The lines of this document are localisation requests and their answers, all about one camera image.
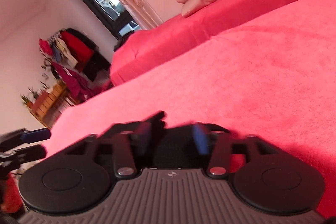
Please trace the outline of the pink blanket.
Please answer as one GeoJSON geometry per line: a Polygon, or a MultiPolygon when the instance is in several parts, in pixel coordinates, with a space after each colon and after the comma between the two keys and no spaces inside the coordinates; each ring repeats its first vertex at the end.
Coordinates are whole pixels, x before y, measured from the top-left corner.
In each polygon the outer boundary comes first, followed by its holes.
{"type": "Polygon", "coordinates": [[[214,123],[291,152],[322,173],[318,211],[335,215],[335,0],[283,6],[67,109],[47,153],[160,110],[170,127],[214,123]]]}

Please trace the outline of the black pants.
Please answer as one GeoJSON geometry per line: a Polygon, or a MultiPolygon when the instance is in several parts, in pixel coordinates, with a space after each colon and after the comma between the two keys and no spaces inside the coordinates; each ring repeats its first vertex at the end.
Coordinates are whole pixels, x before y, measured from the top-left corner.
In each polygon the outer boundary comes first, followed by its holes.
{"type": "Polygon", "coordinates": [[[190,169],[206,168],[220,134],[226,128],[212,123],[189,123],[167,128],[166,113],[144,121],[117,123],[100,139],[112,145],[115,167],[190,169]]]}

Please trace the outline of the dark framed window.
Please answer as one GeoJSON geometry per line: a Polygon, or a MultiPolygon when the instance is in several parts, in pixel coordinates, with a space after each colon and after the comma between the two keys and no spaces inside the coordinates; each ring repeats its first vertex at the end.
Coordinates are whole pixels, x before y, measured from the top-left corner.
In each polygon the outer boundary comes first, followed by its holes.
{"type": "Polygon", "coordinates": [[[117,39],[141,29],[120,0],[82,0],[117,39]]]}

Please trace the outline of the hanging clothes rack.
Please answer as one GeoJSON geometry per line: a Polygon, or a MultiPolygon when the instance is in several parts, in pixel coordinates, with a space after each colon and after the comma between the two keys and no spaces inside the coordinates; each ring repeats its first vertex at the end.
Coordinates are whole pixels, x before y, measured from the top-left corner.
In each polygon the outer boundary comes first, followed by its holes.
{"type": "Polygon", "coordinates": [[[73,28],[61,29],[48,39],[39,39],[39,50],[57,80],[62,80],[75,102],[83,103],[113,87],[110,62],[98,46],[73,28]]]}

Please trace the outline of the wooden shelf unit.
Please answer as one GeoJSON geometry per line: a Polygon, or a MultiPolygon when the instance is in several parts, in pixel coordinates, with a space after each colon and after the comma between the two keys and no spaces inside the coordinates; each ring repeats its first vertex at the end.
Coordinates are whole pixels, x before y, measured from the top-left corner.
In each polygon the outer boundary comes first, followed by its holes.
{"type": "Polygon", "coordinates": [[[33,117],[46,128],[51,129],[62,113],[79,103],[75,100],[66,83],[57,80],[53,87],[38,93],[34,102],[26,104],[33,117]]]}

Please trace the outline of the red bed sheet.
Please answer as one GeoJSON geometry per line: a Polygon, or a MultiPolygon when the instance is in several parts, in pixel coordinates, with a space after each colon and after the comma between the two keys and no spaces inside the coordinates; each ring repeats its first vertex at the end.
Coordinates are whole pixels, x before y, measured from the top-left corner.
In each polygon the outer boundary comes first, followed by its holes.
{"type": "Polygon", "coordinates": [[[177,15],[152,30],[137,31],[113,55],[114,86],[184,54],[218,33],[298,0],[218,0],[184,18],[177,15]]]}

